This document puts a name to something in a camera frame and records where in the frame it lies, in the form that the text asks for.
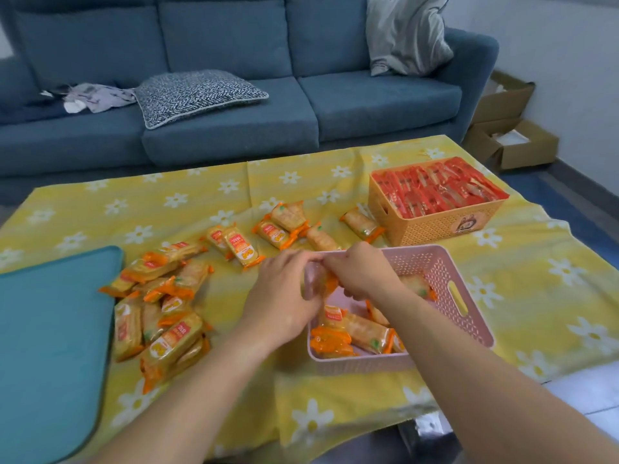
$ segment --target sticker on basket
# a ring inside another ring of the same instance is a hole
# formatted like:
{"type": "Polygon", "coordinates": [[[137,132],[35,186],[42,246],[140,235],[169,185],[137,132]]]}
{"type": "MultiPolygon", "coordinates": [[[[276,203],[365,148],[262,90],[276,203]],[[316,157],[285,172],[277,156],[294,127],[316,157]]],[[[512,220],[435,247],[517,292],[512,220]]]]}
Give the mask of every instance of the sticker on basket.
{"type": "Polygon", "coordinates": [[[457,219],[451,226],[451,232],[460,234],[466,231],[476,231],[482,229],[487,220],[488,217],[485,213],[471,213],[470,215],[457,219]]]}

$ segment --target table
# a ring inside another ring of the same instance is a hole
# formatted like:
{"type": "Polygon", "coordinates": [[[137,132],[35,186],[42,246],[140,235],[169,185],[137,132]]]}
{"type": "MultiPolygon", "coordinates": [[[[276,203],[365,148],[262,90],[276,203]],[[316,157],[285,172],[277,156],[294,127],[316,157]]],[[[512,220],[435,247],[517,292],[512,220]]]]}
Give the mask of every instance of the table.
{"type": "MultiPolygon", "coordinates": [[[[357,238],[338,218],[353,207],[367,212],[369,172],[451,156],[462,156],[511,195],[484,230],[441,242],[490,326],[494,351],[540,382],[616,359],[619,273],[577,241],[567,223],[550,219],[444,136],[38,188],[0,230],[0,270],[108,244],[133,260],[216,223],[249,231],[279,200],[304,200],[310,221],[320,220],[350,245],[357,238]]],[[[277,253],[254,242],[261,254],[277,253]]],[[[241,272],[216,251],[208,257],[215,274],[197,305],[223,334],[240,315],[257,271],[241,272]]],[[[320,377],[305,348],[301,336],[265,362],[209,458],[247,452],[253,462],[309,461],[436,408],[416,371],[320,377]]],[[[94,453],[164,388],[142,395],[136,360],[112,363],[97,432],[77,458],[94,453]]]]}

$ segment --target teal mat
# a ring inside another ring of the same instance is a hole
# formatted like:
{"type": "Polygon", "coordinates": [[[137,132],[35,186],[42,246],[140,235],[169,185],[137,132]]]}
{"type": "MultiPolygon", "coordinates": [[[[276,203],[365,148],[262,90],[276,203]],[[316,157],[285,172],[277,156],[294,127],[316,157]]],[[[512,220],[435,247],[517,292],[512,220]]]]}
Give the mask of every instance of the teal mat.
{"type": "Polygon", "coordinates": [[[49,464],[97,424],[123,251],[104,247],[0,275],[0,462],[49,464]]]}

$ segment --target gray pillow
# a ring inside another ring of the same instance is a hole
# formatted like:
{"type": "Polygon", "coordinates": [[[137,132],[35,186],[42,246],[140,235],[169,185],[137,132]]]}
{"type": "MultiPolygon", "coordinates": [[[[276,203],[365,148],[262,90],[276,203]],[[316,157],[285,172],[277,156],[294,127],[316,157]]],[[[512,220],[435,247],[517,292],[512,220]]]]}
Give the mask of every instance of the gray pillow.
{"type": "Polygon", "coordinates": [[[220,70],[164,73],[149,78],[135,89],[144,125],[153,130],[205,111],[252,104],[269,95],[220,70]]]}
{"type": "Polygon", "coordinates": [[[424,77],[452,60],[439,13],[448,0],[368,0],[371,75],[424,77]]]}

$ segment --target black and white herringbone pillow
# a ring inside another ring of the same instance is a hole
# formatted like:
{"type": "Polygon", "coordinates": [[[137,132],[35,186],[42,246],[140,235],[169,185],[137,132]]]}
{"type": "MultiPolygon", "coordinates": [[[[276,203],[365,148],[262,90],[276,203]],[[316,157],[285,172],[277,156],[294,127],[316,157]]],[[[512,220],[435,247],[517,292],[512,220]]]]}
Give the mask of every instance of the black and white herringbone pillow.
{"type": "Polygon", "coordinates": [[[221,70],[164,73],[149,78],[135,89],[144,125],[149,130],[201,112],[251,104],[269,95],[221,70]]]}

